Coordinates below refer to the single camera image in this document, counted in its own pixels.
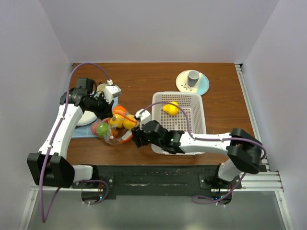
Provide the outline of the yellow fake lemon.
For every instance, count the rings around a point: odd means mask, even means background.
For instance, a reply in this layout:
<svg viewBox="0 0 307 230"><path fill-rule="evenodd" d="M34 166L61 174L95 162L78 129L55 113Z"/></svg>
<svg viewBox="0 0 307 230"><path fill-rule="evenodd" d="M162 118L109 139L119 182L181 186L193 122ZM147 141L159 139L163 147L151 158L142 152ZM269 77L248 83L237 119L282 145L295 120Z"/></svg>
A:
<svg viewBox="0 0 307 230"><path fill-rule="evenodd" d="M127 115L123 120L123 127L127 130L131 130L137 124L137 120L133 115Z"/></svg>

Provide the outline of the clear zip top bag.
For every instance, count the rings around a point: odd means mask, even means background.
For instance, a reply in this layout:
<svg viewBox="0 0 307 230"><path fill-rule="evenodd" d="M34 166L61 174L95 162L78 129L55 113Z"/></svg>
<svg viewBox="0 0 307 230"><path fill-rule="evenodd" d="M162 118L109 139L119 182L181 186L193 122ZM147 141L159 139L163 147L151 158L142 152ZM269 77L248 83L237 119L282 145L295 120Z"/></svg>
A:
<svg viewBox="0 0 307 230"><path fill-rule="evenodd" d="M106 123L109 124L109 119L110 118L105 118L103 120L97 119L95 122L97 122L97 123L106 122ZM132 138L131 130L127 130L124 127L123 128L111 127L109 125L108 135L105 136L104 138L101 138L101 139L103 139L106 143L108 143L110 145L119 145L119 144L123 144L123 143L129 141L131 138Z"/></svg>

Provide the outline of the yellow fake bell pepper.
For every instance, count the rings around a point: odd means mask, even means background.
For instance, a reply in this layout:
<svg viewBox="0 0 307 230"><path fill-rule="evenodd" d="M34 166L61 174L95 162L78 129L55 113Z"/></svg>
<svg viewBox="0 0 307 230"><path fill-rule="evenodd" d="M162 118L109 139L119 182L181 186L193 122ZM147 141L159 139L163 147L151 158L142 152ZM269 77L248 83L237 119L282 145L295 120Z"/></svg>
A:
<svg viewBox="0 0 307 230"><path fill-rule="evenodd" d="M176 107L176 106L178 106L178 103L175 102L175 101L172 101L171 104L164 105L163 111L166 112L167 114L171 115L171 116L175 116L179 112L179 108Z"/></svg>

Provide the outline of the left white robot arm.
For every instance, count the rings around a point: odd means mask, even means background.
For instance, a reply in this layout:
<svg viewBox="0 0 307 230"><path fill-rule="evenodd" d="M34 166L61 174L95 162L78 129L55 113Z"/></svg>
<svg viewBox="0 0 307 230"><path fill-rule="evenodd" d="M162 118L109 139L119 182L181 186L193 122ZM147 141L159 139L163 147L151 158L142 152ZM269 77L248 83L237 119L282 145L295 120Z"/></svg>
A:
<svg viewBox="0 0 307 230"><path fill-rule="evenodd" d="M71 165L67 150L78 121L85 111L93 112L103 120L112 117L114 98L121 95L118 86L108 80L101 93L93 91L96 82L79 78L74 88L60 98L56 121L37 153L30 153L27 164L36 185L69 188L82 181L87 187L99 184L99 176L92 165Z"/></svg>

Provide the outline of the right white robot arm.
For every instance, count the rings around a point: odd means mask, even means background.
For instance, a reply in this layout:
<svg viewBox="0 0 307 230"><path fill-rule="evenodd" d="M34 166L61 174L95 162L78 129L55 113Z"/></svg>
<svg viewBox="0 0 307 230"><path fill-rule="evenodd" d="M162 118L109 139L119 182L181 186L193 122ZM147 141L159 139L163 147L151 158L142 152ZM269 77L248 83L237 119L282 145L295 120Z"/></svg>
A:
<svg viewBox="0 0 307 230"><path fill-rule="evenodd" d="M132 140L139 148L149 144L169 154L217 153L228 157L218 166L214 184L225 188L241 173L258 174L262 144L240 128L230 133L208 135L182 130L168 131L157 121L150 121L132 129Z"/></svg>

